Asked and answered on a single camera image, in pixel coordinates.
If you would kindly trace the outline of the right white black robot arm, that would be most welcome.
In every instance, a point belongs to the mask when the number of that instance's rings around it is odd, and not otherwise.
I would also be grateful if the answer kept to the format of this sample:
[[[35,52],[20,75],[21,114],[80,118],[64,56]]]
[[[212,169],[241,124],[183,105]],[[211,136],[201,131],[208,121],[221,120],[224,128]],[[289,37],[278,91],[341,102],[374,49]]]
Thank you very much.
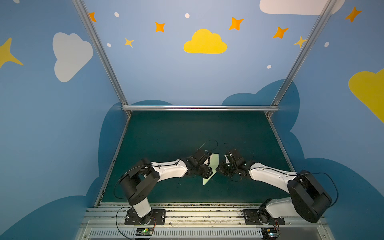
[[[216,171],[232,177],[239,175],[263,182],[289,194],[287,198],[267,199],[254,214],[256,223],[271,224],[281,217],[301,217],[316,223],[325,211],[334,205],[332,197],[308,171],[288,172],[265,166],[261,163],[221,163]]]

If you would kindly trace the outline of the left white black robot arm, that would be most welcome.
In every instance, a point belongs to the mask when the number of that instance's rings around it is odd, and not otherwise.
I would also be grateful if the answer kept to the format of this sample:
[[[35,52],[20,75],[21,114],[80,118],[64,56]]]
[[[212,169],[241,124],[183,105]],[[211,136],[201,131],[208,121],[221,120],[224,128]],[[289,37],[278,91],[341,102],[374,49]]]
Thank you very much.
[[[212,176],[213,169],[205,165],[205,161],[206,158],[199,162],[192,156],[165,163],[141,159],[117,181],[132,207],[127,214],[129,223],[147,225],[151,222],[154,214],[148,195],[158,182],[185,176],[200,176],[203,179]]]

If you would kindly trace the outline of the right green circuit board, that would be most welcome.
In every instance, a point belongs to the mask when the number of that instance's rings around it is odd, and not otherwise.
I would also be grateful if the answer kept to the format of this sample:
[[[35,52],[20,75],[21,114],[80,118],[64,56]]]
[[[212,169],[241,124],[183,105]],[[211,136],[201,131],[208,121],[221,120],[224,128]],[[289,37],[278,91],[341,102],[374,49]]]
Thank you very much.
[[[262,228],[262,240],[276,240],[278,237],[277,229]]]

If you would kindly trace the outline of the green circuit board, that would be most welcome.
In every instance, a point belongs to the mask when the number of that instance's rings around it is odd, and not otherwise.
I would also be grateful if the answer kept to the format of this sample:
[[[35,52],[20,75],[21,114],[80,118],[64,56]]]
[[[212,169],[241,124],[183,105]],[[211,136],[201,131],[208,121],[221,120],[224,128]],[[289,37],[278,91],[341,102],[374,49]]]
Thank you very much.
[[[262,228],[262,240],[276,240],[278,237],[277,229]]]
[[[147,229],[147,228],[137,228],[135,236],[152,236],[153,235],[153,230],[152,229]]]

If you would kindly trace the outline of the left green circuit board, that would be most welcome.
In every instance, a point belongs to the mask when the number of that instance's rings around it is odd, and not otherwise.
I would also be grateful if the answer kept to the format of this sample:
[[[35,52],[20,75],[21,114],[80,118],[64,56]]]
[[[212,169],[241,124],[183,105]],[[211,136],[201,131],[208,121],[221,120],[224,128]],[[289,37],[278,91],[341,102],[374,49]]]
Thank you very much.
[[[153,235],[153,230],[152,229],[147,229],[147,228],[137,228],[135,236],[152,236]]]

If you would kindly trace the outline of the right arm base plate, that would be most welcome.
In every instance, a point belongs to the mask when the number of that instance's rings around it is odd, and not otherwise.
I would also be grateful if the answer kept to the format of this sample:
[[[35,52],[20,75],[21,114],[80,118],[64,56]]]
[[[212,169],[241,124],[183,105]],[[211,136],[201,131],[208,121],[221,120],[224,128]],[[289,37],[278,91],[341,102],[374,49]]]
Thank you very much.
[[[285,225],[283,217],[273,218],[266,211],[258,209],[244,209],[241,216],[245,220],[246,225]]]

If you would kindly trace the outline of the right side floor rail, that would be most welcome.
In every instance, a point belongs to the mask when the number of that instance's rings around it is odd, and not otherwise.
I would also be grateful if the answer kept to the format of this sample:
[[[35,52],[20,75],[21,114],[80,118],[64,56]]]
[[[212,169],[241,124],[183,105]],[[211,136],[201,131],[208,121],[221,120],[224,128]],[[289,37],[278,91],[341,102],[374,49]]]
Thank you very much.
[[[291,132],[296,117],[290,115],[285,116],[282,113],[274,113],[270,117],[267,117],[267,119],[289,168],[295,172],[308,170],[302,146],[298,138]]]

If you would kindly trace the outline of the floor rail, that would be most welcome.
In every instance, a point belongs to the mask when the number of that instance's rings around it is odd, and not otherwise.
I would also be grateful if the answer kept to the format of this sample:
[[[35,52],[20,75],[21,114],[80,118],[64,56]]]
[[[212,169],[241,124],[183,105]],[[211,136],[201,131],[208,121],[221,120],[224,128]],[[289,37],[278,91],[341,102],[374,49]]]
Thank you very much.
[[[295,172],[308,170],[302,146],[298,138],[291,132],[296,117],[290,115],[285,116],[282,113],[274,113],[270,117],[267,117],[267,119],[289,168]]]
[[[125,137],[125,134],[126,134],[126,131],[127,131],[127,128],[128,128],[128,125],[129,125],[129,122],[130,122],[130,119],[131,119],[131,116],[129,115],[128,118],[127,118],[127,121],[125,123],[125,126],[124,126],[124,129],[123,129],[123,132],[121,134],[121,137],[120,137],[120,140],[119,140],[119,143],[117,145],[117,148],[116,148],[116,151],[114,153],[114,156],[113,156],[113,159],[111,161],[111,164],[109,166],[109,169],[106,173],[106,176],[104,178],[104,181],[103,181],[103,184],[101,186],[101,189],[99,191],[99,194],[98,194],[98,197],[96,198],[96,201],[94,203],[94,208],[98,208],[100,203],[102,202],[102,199],[104,197],[104,194],[105,194],[105,190],[107,188],[107,185],[108,185],[108,182],[110,180],[110,177],[111,177],[111,174],[112,174],[112,171],[113,171],[113,168],[115,166],[115,163],[116,163],[116,160],[117,160],[117,157],[118,157],[118,154],[119,154],[119,151],[121,149],[121,145],[124,141],[124,137]]]

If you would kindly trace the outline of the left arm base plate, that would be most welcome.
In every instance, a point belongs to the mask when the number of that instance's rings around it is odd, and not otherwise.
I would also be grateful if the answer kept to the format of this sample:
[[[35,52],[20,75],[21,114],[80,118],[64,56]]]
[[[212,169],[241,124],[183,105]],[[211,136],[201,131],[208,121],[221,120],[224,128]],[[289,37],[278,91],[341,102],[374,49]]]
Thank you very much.
[[[126,226],[138,226],[138,225],[164,225],[166,217],[165,209],[151,210],[144,217],[139,217],[136,211],[132,208],[127,211],[124,224]]]

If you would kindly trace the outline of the aluminium back frame rail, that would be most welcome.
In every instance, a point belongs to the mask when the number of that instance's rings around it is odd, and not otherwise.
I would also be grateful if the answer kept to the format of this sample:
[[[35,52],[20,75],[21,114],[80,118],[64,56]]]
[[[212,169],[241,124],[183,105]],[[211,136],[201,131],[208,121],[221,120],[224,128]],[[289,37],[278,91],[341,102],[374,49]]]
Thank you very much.
[[[165,106],[123,105],[123,111],[226,111],[226,112],[277,112],[278,106]]]

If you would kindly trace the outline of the left side floor rail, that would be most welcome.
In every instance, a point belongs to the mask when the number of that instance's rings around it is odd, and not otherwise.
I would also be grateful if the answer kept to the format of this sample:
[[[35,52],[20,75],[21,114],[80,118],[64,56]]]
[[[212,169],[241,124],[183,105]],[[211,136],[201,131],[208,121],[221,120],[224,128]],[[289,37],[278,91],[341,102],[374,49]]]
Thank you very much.
[[[129,125],[129,122],[130,122],[130,119],[131,119],[131,116],[129,115],[128,118],[127,118],[127,121],[125,123],[125,126],[124,126],[124,129],[123,129],[123,132],[121,134],[121,137],[120,137],[120,140],[119,140],[119,143],[117,145],[117,148],[116,148],[116,151],[114,153],[114,156],[113,156],[113,159],[111,161],[111,164],[109,166],[109,169],[106,173],[106,176],[104,178],[104,181],[103,181],[103,184],[101,186],[101,189],[99,191],[99,194],[98,194],[98,197],[96,198],[96,201],[94,203],[94,208],[98,208],[100,203],[102,202],[102,199],[104,197],[104,194],[105,194],[105,190],[107,188],[107,185],[108,185],[108,182],[110,180],[110,177],[111,177],[111,174],[112,174],[112,171],[113,171],[113,168],[115,166],[115,163],[116,163],[116,160],[117,160],[117,157],[118,157],[118,154],[119,154],[119,151],[121,149],[121,145],[124,141],[124,137],[125,137],[125,134],[126,134],[126,131],[127,131],[127,128],[128,128],[128,125]]]

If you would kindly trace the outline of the aluminium front rail platform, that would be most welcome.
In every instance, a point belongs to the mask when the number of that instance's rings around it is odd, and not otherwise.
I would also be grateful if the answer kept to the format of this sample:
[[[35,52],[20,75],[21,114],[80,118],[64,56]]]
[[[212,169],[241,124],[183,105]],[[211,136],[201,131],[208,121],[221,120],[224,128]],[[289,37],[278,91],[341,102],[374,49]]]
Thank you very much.
[[[164,225],[126,226],[122,203],[102,203],[88,208],[76,235],[77,240],[261,240],[262,228],[277,229],[277,240],[333,240],[325,218],[311,224],[300,217],[283,217],[285,225],[246,225],[244,209],[259,204],[240,203],[155,203],[165,209]],[[152,236],[135,236],[137,228],[152,229]]]

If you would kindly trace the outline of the aluminium right corner post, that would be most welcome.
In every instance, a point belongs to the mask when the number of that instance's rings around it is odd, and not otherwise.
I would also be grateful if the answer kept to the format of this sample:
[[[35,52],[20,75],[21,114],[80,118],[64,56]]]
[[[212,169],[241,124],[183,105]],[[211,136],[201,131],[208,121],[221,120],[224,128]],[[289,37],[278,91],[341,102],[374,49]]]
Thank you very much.
[[[307,58],[308,54],[310,53],[312,47],[314,46],[316,40],[320,36],[322,30],[326,26],[327,22],[329,21],[332,11],[335,8],[338,1],[331,0],[327,1],[321,14],[319,15],[317,21],[315,22],[311,32],[308,35],[307,41],[304,42],[304,46],[301,48],[298,57],[296,58],[292,68],[290,69],[287,77],[285,78],[283,84],[281,85],[280,89],[278,90],[275,98],[273,99],[271,103],[271,107],[274,107],[277,110],[274,111],[268,111],[267,112],[267,118],[270,119],[274,112],[279,110],[279,104],[281,100],[283,99],[285,93],[287,92],[288,88],[290,87],[291,83],[293,82],[295,76],[299,72],[301,66],[303,65],[305,59]]]

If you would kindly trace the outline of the aluminium corner post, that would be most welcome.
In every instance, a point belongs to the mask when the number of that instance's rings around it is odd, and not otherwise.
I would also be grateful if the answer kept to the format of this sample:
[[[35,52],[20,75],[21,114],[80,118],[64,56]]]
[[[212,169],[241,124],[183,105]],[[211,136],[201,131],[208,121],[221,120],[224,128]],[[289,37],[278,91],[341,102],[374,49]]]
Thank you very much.
[[[93,21],[91,20],[91,17],[89,15],[89,12],[87,10],[87,7],[84,3],[84,1],[81,0],[73,0],[73,4],[83,22],[83,25],[85,29],[87,30],[87,33],[92,41],[92,44],[106,70],[106,73],[112,83],[112,86],[114,87],[114,90],[122,104],[122,108],[125,106],[128,106],[127,99],[125,97],[125,94],[122,90],[122,87],[118,81],[118,78],[113,70],[113,67],[111,65],[111,62],[107,56],[107,53],[102,45],[102,42],[97,34],[97,31],[93,25]]]
[[[283,84],[281,85],[280,89],[278,90],[275,98],[273,99],[271,103],[271,107],[274,107],[277,110],[274,111],[268,111],[267,112],[267,118],[270,119],[274,112],[279,110],[279,104],[281,100],[283,99],[285,93],[287,92],[288,88],[290,87],[291,83],[293,82],[295,76],[299,72],[301,66],[303,65],[305,59],[307,58],[308,54],[310,53],[312,47],[314,46],[316,40],[320,36],[322,30],[326,26],[327,22],[329,21],[332,11],[335,8],[338,1],[331,0],[327,1],[321,14],[319,15],[317,21],[315,22],[311,32],[308,35],[307,41],[304,42],[304,46],[301,48],[298,57],[296,58],[292,68],[290,69],[287,77],[285,78]]]

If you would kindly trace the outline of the aluminium left corner post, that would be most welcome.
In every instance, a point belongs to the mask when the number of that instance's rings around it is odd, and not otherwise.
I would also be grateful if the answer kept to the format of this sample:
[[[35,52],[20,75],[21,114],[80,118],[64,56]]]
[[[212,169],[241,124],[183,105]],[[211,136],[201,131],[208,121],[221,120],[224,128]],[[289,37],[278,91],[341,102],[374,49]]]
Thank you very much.
[[[81,0],[73,0],[73,4],[83,22],[83,25],[85,29],[87,30],[87,33],[92,41],[92,44],[106,70],[106,73],[112,83],[112,86],[114,87],[114,90],[122,104],[122,108],[125,106],[128,106],[127,99],[125,97],[125,94],[122,90],[122,87],[118,81],[118,78],[113,70],[113,67],[111,65],[111,62],[107,56],[107,53],[102,45],[102,42],[97,34],[97,31],[93,25],[93,21],[91,20],[91,17],[89,15],[89,12],[87,10],[87,7],[84,3],[84,1]]]

